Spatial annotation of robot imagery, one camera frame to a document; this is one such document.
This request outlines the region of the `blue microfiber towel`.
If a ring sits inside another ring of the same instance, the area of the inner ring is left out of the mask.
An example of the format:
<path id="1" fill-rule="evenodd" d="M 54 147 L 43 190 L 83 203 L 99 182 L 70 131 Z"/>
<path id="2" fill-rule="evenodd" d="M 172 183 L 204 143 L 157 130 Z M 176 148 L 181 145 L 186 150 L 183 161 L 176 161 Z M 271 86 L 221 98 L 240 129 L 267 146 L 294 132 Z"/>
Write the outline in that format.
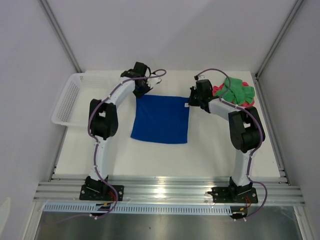
<path id="1" fill-rule="evenodd" d="M 144 95 L 136 99 L 132 139 L 168 145 L 186 144 L 189 99 L 181 96 Z"/>

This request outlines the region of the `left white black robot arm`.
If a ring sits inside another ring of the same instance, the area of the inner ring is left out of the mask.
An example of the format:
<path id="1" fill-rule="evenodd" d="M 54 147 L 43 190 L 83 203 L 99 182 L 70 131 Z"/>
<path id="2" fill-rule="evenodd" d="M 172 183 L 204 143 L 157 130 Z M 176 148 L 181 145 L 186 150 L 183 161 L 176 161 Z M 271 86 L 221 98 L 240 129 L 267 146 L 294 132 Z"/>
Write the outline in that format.
<path id="1" fill-rule="evenodd" d="M 136 62 L 132 69 L 124 71 L 119 83 L 105 99 L 92 99 L 89 105 L 87 132 L 95 140 L 93 167 L 81 187 L 79 199 L 87 201 L 115 201 L 123 189 L 107 185 L 110 171 L 110 146 L 119 127 L 118 107 L 127 96 L 141 97 L 153 87 L 148 81 L 150 68 Z"/>

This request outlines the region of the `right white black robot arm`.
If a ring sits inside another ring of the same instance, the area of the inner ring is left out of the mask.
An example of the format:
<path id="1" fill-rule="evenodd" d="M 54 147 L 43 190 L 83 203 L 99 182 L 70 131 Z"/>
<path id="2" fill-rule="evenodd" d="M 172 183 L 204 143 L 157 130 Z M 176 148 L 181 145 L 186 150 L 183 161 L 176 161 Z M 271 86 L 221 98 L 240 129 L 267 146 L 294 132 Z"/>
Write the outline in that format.
<path id="1" fill-rule="evenodd" d="M 230 140 L 236 149 L 234 170 L 228 187 L 213 187 L 208 193 L 215 203 L 257 203 L 256 189 L 251 180 L 253 155 L 265 140 L 265 132 L 254 106 L 243 108 L 213 95 L 208 79 L 196 80 L 190 88 L 188 104 L 200 107 L 228 121 Z"/>

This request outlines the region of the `green microfiber towel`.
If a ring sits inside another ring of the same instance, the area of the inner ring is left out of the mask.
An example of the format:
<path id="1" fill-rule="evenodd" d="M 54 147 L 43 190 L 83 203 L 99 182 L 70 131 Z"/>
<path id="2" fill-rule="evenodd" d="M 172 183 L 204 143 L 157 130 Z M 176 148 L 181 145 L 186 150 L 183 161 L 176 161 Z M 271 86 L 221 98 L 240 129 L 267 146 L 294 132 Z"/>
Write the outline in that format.
<path id="1" fill-rule="evenodd" d="M 246 81 L 238 78 L 225 78 L 220 86 L 213 87 L 213 95 L 222 97 L 225 101 L 242 107 L 251 107 L 255 104 L 255 88 Z"/>

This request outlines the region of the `white plastic basket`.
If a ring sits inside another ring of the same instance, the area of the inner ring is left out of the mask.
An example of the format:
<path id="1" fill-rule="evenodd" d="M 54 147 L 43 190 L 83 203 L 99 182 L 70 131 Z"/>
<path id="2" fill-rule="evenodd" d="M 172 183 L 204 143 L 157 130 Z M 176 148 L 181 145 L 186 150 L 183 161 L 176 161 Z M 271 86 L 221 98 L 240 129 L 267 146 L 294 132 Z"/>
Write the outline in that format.
<path id="1" fill-rule="evenodd" d="M 105 99 L 120 82 L 121 71 L 74 73 L 66 82 L 51 121 L 67 127 L 87 128 L 90 102 Z"/>

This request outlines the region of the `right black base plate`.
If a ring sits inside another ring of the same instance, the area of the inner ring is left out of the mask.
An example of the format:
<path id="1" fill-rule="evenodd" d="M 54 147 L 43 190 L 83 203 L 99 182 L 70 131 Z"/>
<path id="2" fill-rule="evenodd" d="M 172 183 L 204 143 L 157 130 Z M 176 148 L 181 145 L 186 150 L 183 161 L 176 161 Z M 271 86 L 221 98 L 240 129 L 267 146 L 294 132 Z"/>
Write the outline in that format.
<path id="1" fill-rule="evenodd" d="M 254 187 L 240 193 L 231 187 L 212 187 L 207 193 L 212 196 L 214 203 L 245 204 L 247 200 L 252 204 L 258 203 L 258 195 Z"/>

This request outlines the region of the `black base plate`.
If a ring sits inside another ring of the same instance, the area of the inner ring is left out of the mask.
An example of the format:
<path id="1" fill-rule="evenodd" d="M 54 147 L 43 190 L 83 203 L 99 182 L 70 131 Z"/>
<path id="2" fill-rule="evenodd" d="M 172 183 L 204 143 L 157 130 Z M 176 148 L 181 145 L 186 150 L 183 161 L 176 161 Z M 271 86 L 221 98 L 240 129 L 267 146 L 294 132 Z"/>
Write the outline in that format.
<path id="1" fill-rule="evenodd" d="M 85 185 L 81 186 L 79 199 L 81 201 L 106 201 L 106 202 L 114 202 L 116 200 L 115 192 L 107 185 L 106 192 L 99 192 L 96 190 L 89 189 Z M 125 187 L 123 185 L 113 185 L 116 192 L 118 193 L 118 201 L 123 200 L 123 194 Z"/>
<path id="2" fill-rule="evenodd" d="M 212 187 L 207 193 L 212 196 L 214 203 L 245 204 L 247 200 L 252 204 L 258 203 L 258 195 L 254 187 L 240 193 L 231 187 Z"/>

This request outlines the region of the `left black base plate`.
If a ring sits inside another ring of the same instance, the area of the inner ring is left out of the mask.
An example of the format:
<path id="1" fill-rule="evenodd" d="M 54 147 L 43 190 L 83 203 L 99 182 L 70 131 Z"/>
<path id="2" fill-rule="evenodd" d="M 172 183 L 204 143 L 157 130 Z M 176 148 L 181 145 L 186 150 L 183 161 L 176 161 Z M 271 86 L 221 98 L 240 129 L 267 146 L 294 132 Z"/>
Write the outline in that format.
<path id="1" fill-rule="evenodd" d="M 96 190 L 89 189 L 85 185 L 81 186 L 79 199 L 81 201 L 106 201 L 106 202 L 114 202 L 116 200 L 115 192 L 107 185 L 106 192 L 99 192 Z M 118 201 L 123 200 L 123 194 L 125 187 L 123 185 L 113 185 L 116 192 L 118 193 Z"/>

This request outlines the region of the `aluminium extrusion rail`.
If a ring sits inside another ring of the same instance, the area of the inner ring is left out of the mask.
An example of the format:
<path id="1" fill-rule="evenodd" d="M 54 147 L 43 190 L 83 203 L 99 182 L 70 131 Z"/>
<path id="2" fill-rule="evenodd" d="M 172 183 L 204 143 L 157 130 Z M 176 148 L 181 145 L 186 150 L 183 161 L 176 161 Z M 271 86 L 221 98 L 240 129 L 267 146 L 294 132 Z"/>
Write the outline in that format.
<path id="1" fill-rule="evenodd" d="M 33 197 L 35 202 L 79 201 L 83 175 L 55 174 L 49 181 L 38 184 Z M 268 193 L 266 206 L 304 206 L 306 204 L 299 186 L 290 185 L 285 177 L 263 177 L 264 186 L 254 184 L 257 197 L 263 201 Z M 168 177 L 111 175 L 111 185 L 124 186 L 124 203 L 163 205 L 204 205 L 213 202 L 207 192 L 212 187 L 226 187 L 228 177 Z"/>

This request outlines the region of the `left aluminium frame post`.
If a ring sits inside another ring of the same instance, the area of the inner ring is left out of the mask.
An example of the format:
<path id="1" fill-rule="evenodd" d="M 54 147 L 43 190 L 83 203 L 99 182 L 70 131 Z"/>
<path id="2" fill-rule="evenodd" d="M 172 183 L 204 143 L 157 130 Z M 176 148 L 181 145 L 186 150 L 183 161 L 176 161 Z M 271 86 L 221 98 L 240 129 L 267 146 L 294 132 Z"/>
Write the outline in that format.
<path id="1" fill-rule="evenodd" d="M 76 73 L 82 73 L 82 69 L 74 55 L 74 52 L 63 32 L 63 29 L 61 28 L 61 25 L 58 22 L 57 17 L 55 16 L 55 13 L 53 12 L 49 2 L 47 0 L 38 0 L 37 1 L 46 16 L 55 36 L 57 37 L 67 59 L 69 60 L 71 66 L 73 67 L 74 71 Z"/>

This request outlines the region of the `aluminium frame post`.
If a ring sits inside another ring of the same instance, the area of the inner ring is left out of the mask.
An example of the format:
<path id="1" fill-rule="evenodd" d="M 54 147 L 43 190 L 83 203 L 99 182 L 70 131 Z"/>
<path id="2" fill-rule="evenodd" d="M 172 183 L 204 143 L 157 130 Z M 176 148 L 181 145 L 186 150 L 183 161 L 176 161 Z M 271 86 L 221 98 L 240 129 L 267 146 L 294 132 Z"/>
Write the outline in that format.
<path id="1" fill-rule="evenodd" d="M 264 71 L 266 70 L 267 66 L 270 64 L 272 58 L 276 54 L 278 48 L 281 46 L 283 40 L 285 39 L 287 33 L 289 32 L 291 26 L 293 25 L 295 19 L 298 17 L 300 11 L 302 10 L 306 0 L 295 0 L 293 6 L 291 7 L 287 17 L 285 18 L 284 22 L 282 23 L 277 35 L 275 36 L 270 48 L 268 49 L 265 57 L 263 58 L 259 68 L 257 69 L 256 73 L 254 74 L 255 79 L 258 81 Z"/>
<path id="2" fill-rule="evenodd" d="M 74 55 L 74 52 L 63 32 L 63 29 L 61 28 L 61 25 L 58 22 L 57 17 L 55 16 L 55 13 L 53 12 L 49 2 L 47 0 L 38 0 L 37 1 L 46 16 L 55 36 L 57 37 L 67 59 L 69 60 L 71 66 L 73 67 L 74 71 L 76 73 L 82 73 L 82 69 Z"/>

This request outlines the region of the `right aluminium frame post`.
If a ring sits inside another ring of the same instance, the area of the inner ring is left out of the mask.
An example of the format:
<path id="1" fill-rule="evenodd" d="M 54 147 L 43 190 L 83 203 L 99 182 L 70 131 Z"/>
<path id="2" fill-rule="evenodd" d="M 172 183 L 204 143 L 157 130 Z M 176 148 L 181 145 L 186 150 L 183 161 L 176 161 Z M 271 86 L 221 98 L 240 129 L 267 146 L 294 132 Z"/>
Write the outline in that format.
<path id="1" fill-rule="evenodd" d="M 277 35 L 275 36 L 270 48 L 268 49 L 265 57 L 263 58 L 259 68 L 257 69 L 256 73 L 254 74 L 255 79 L 258 81 L 264 71 L 266 70 L 267 66 L 270 64 L 272 58 L 276 54 L 278 48 L 281 46 L 283 40 L 285 39 L 287 33 L 289 32 L 291 26 L 293 25 L 295 19 L 298 17 L 300 11 L 302 10 L 306 0 L 295 0 L 293 6 L 291 7 L 287 17 L 285 18 L 284 22 L 282 23 Z"/>

